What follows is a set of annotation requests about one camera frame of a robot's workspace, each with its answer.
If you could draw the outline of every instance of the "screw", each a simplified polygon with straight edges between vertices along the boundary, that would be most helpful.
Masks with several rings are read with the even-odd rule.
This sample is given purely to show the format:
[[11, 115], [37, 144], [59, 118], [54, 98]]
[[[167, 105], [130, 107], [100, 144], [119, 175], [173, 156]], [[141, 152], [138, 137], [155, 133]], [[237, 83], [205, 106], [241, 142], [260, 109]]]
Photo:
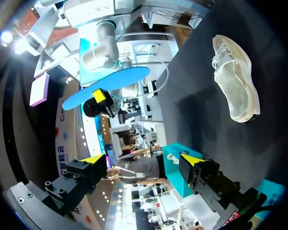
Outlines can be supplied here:
[[24, 199], [23, 199], [23, 198], [21, 198], [21, 197], [20, 197], [20, 198], [18, 198], [18, 203], [19, 203], [19, 204], [23, 204], [23, 203], [24, 203]]
[[73, 176], [73, 179], [74, 179], [75, 181], [78, 181], [79, 178], [80, 178], [80, 176], [79, 176], [78, 174], [75, 174], [75, 175]]
[[216, 176], [218, 176], [218, 177], [223, 176], [223, 172], [222, 171], [218, 171]]
[[52, 185], [52, 183], [50, 181], [46, 181], [45, 182], [45, 186], [46, 186], [47, 189], [52, 189], [53, 188], [53, 185]]
[[64, 195], [66, 194], [66, 190], [65, 190], [64, 188], [60, 188], [60, 189], [59, 189], [59, 194], [60, 194], [61, 196], [64, 196]]
[[28, 198], [31, 198], [33, 197], [33, 194], [31, 192], [27, 192], [27, 195], [26, 195]]

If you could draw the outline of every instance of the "ceiling light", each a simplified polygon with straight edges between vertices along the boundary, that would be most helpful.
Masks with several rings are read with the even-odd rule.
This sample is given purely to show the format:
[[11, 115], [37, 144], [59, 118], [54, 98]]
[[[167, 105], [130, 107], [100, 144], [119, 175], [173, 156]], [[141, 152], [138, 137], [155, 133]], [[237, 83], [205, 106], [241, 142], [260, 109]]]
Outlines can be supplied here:
[[44, 66], [49, 65], [51, 62], [49, 60], [45, 61]]
[[13, 35], [11, 32], [6, 31], [1, 34], [0, 38], [4, 43], [8, 44], [13, 40]]
[[15, 43], [15, 53], [18, 54], [18, 55], [22, 54], [26, 50], [28, 45], [29, 44], [27, 43], [27, 41], [25, 41], [23, 39], [19, 39]]

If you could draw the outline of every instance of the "person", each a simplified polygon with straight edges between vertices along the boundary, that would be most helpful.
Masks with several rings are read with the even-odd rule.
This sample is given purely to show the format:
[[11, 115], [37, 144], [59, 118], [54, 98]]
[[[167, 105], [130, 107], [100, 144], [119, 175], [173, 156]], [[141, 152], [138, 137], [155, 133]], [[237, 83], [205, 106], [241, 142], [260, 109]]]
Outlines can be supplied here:
[[108, 168], [107, 179], [119, 178], [125, 184], [161, 184], [167, 180], [163, 155], [151, 158], [141, 157], [148, 150], [158, 150], [159, 146], [151, 149], [139, 149], [118, 159], [114, 168]]

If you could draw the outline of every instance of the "yellow triangle sticker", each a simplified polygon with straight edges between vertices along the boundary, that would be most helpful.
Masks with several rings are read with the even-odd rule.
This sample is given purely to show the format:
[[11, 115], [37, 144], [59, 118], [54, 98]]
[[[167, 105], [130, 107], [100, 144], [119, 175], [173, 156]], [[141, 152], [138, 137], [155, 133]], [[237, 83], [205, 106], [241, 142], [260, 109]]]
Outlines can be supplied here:
[[86, 159], [83, 159], [81, 161], [86, 161], [88, 163], [91, 163], [91, 164], [94, 164], [96, 163], [96, 161], [98, 161], [104, 154], [99, 154], [97, 156], [94, 156], [94, 157], [89, 157], [89, 158], [86, 158]]
[[205, 160], [202, 160], [202, 159], [199, 159], [199, 158], [196, 158], [196, 157], [191, 157], [191, 156], [188, 156], [186, 154], [181, 154], [182, 157], [184, 159], [186, 159], [192, 166], [194, 166], [196, 163], [200, 162], [200, 161], [205, 161]]

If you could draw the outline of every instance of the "dark gray surface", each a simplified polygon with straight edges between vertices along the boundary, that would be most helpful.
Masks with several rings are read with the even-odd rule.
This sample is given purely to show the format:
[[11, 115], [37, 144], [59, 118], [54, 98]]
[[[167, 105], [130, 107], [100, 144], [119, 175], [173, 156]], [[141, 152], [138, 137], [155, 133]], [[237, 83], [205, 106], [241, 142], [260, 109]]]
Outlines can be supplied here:
[[[261, 115], [239, 124], [214, 82], [212, 38], [237, 42], [252, 62]], [[168, 144], [179, 142], [213, 159], [243, 189], [288, 175], [288, 57], [268, 23], [245, 1], [220, 0], [168, 66], [159, 92]], [[160, 85], [165, 73], [158, 81]]]

